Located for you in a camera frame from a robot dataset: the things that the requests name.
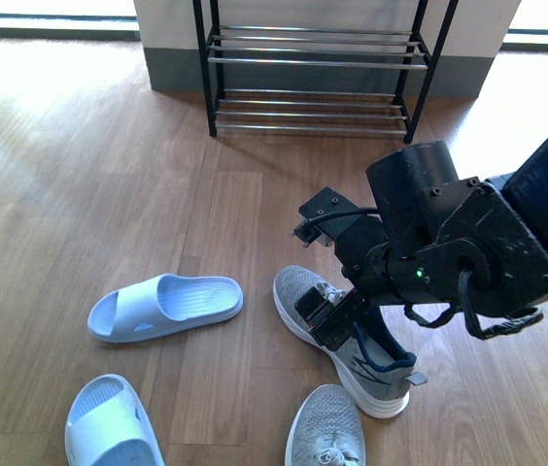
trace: light blue slide sandal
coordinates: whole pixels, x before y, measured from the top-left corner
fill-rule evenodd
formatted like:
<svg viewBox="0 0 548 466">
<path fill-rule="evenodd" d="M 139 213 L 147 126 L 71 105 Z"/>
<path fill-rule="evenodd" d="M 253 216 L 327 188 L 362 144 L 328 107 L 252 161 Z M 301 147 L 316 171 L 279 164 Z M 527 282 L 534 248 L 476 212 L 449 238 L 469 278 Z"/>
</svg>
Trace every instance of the light blue slide sandal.
<svg viewBox="0 0 548 466">
<path fill-rule="evenodd" d="M 71 466 L 164 466 L 138 394 L 114 374 L 80 391 L 67 417 L 64 443 Z"/>
<path fill-rule="evenodd" d="M 233 279 L 163 274 L 102 298 L 90 311 L 88 331 L 102 342 L 141 342 L 228 320 L 243 303 Z"/>
</svg>

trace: shoe rack shelf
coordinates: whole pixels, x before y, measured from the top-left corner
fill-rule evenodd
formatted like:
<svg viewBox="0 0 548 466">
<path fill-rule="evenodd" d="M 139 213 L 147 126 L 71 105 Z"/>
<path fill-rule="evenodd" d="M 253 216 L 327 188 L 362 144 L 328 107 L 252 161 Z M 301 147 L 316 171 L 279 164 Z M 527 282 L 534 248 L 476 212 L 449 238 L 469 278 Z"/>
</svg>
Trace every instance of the shoe rack shelf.
<svg viewBox="0 0 548 466">
<path fill-rule="evenodd" d="M 202 0 L 193 0 L 209 133 L 219 128 L 400 136 L 410 144 L 425 105 L 458 0 L 450 0 L 430 52 L 421 35 L 428 0 L 419 0 L 409 31 L 222 25 L 210 0 L 205 31 Z M 225 69 L 237 64 L 395 70 L 392 93 L 320 92 L 293 88 L 226 88 Z M 410 73 L 424 73 L 414 112 L 404 90 Z"/>
</svg>

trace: gray sneaker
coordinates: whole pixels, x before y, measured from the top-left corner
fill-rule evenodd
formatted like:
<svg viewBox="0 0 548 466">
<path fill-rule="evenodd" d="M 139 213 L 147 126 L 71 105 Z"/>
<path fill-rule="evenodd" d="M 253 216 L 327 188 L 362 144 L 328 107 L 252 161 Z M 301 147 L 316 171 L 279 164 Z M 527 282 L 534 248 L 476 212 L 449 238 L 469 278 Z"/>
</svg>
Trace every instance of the gray sneaker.
<svg viewBox="0 0 548 466">
<path fill-rule="evenodd" d="M 295 415 L 285 466 L 364 466 L 364 437 L 354 400 L 339 385 L 322 385 Z"/>
<path fill-rule="evenodd" d="M 330 356 L 341 383 L 369 416 L 388 418 L 401 413 L 408 404 L 410 384 L 427 381 L 423 374 L 413 374 L 417 357 L 394 339 L 377 307 L 357 321 L 354 337 L 337 351 L 319 347 L 295 310 L 295 302 L 312 286 L 335 305 L 345 295 L 345 291 L 297 265 L 286 267 L 274 279 L 274 302 L 287 328 Z"/>
</svg>

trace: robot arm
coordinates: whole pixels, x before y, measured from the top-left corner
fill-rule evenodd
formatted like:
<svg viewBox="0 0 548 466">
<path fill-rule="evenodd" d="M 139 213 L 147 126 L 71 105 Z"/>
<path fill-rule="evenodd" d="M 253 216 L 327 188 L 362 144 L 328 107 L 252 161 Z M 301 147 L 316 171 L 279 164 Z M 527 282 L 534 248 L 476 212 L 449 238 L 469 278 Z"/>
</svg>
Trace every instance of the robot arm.
<svg viewBox="0 0 548 466">
<path fill-rule="evenodd" d="M 296 308 L 320 345 L 336 350 L 371 305 L 403 305 L 423 326 L 463 312 L 480 339 L 542 319 L 548 300 L 548 139 L 515 173 L 459 180 L 443 142 L 395 152 L 366 171 L 377 209 L 324 188 L 299 209 L 305 247 L 331 245 L 354 289 L 334 306 L 314 290 Z M 414 304 L 448 303 L 435 322 Z M 477 315 L 505 318 L 482 329 Z"/>
</svg>

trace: wooden floor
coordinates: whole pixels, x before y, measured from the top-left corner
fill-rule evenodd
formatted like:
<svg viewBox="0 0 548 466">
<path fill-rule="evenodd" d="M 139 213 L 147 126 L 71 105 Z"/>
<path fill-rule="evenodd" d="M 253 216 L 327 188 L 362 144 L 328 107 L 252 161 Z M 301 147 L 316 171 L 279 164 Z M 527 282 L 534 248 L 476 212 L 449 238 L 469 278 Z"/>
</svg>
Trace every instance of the wooden floor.
<svg viewBox="0 0 548 466">
<path fill-rule="evenodd" d="M 461 177 L 517 168 L 548 135 L 548 55 L 501 54 L 476 101 L 430 99 L 416 142 L 444 139 Z M 272 280 L 332 250 L 288 236 L 329 185 L 372 206 L 365 168 L 403 144 L 207 135 L 200 93 L 151 91 L 139 44 L 0 40 L 0 465 L 65 465 L 80 389 L 126 377 L 169 465 L 281 465 L 304 398 L 337 383 L 279 319 Z M 164 272 L 225 275 L 238 317 L 137 345 L 86 331 L 106 293 Z M 524 333 L 482 343 L 456 319 L 387 319 L 429 383 L 400 416 L 362 416 L 367 464 L 548 465 L 548 304 Z M 434 313 L 436 309 L 426 309 Z"/>
</svg>

